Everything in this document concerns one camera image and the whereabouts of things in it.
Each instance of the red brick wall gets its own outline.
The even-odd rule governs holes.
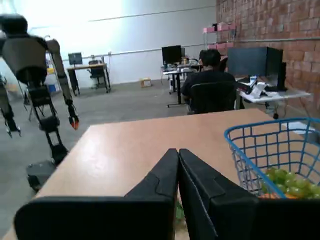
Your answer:
[[[235,22],[236,40],[320,37],[320,0],[216,0],[217,21]],[[287,87],[314,93],[302,99],[312,112],[320,109],[320,41],[237,43],[238,47],[283,49]],[[289,104],[301,107],[300,100]]]

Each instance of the blue wire basket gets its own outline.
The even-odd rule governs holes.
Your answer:
[[[286,198],[265,174],[274,167],[319,186],[320,132],[313,128],[318,124],[320,119],[316,118],[287,118],[227,129],[224,137],[230,145],[240,185],[257,196],[266,196],[267,192],[270,198]]]

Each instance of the black monitor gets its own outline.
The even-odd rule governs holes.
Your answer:
[[[48,196],[18,210],[19,240],[172,240],[179,155],[169,149],[124,197]]]
[[[69,64],[70,65],[82,64],[81,52],[69,53],[68,57],[69,57]]]
[[[276,239],[297,239],[297,236],[312,239],[318,234],[318,222],[309,219],[320,216],[320,200],[259,198],[224,177],[187,149],[181,149],[179,155],[184,166],[181,170],[184,173],[179,170],[179,181],[181,174],[189,175],[202,203],[202,207],[185,205],[184,200],[190,200],[188,195],[195,191],[190,184],[180,188],[190,240],[212,240],[213,231],[220,240],[270,239],[274,234]],[[208,223],[208,218],[199,217],[205,214],[212,225]],[[199,231],[210,235],[200,237],[198,234],[193,237],[192,233]]]
[[[162,62],[167,64],[180,63],[182,57],[182,49],[180,45],[166,46],[162,48]]]
[[[283,50],[272,47],[230,47],[227,55],[232,75],[278,76],[283,61]]]

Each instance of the concrete floor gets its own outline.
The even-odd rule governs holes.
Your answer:
[[[73,98],[80,117],[77,131],[69,124],[63,97],[54,96],[64,145],[70,150],[90,125],[186,115],[185,106],[167,108],[167,104],[177,101],[177,95],[169,95],[168,81],[163,83],[154,81],[152,87],[143,89],[138,82],[115,85],[110,94],[105,94],[103,88],[81,89],[81,95]],[[46,136],[39,130],[36,117],[28,121],[29,113],[21,100],[11,105],[22,136],[13,134],[10,138],[0,117],[0,237],[10,227],[18,208],[35,194],[26,179],[26,166],[50,158]]]

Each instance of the person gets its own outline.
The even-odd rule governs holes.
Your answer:
[[[205,57],[205,54],[207,53],[206,50],[201,50],[199,54],[199,65],[203,66],[203,58]]]
[[[200,57],[203,70],[190,74],[181,88],[182,97],[184,98],[185,103],[188,105],[189,111],[194,109],[191,99],[191,87],[193,85],[218,82],[236,82],[233,75],[221,71],[221,55],[218,50],[209,49],[207,51],[201,51]]]

